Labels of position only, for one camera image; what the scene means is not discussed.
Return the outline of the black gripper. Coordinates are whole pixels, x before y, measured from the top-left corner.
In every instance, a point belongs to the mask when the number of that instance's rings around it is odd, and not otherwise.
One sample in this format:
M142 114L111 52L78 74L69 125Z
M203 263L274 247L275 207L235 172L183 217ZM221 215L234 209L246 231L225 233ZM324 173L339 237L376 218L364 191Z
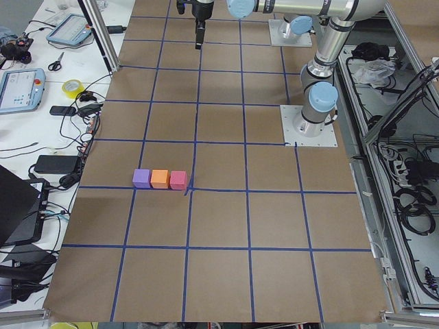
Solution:
M195 48L201 50L204 44L206 22L198 19L210 19L213 13L214 0L177 0L176 7L179 14L185 13L185 6L191 5L191 13L195 20Z

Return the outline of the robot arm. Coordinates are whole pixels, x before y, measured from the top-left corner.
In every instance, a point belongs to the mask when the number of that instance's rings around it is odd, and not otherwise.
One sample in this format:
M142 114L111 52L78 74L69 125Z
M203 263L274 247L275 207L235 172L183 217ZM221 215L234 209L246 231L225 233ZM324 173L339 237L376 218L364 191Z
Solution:
M177 1L179 14L185 13L185 7L191 5L195 18L195 48L200 50L204 42L206 21L212 17L213 1ZM362 21L370 18L385 5L385 1L344 0L344 1L306 1L306 0L267 0L267 1L227 1L227 9L236 19L244 19L254 12L263 14L281 13L308 16L337 17L342 21Z
M293 120L295 130L302 136L314 138L321 134L329 113L338 100L338 91L330 82L337 58L354 21L331 17L318 49L312 60L304 66L300 79L304 93L304 105Z

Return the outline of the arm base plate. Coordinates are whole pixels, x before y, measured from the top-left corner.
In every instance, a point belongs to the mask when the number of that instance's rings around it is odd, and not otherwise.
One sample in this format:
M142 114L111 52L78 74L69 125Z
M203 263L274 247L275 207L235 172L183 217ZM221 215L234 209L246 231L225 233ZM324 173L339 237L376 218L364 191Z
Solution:
M284 19L270 19L268 24L272 46L312 47L309 33L312 29L310 16L298 16L289 23Z
M302 106L281 105L281 121L285 146L290 147L337 147L333 124L313 124L302 117Z

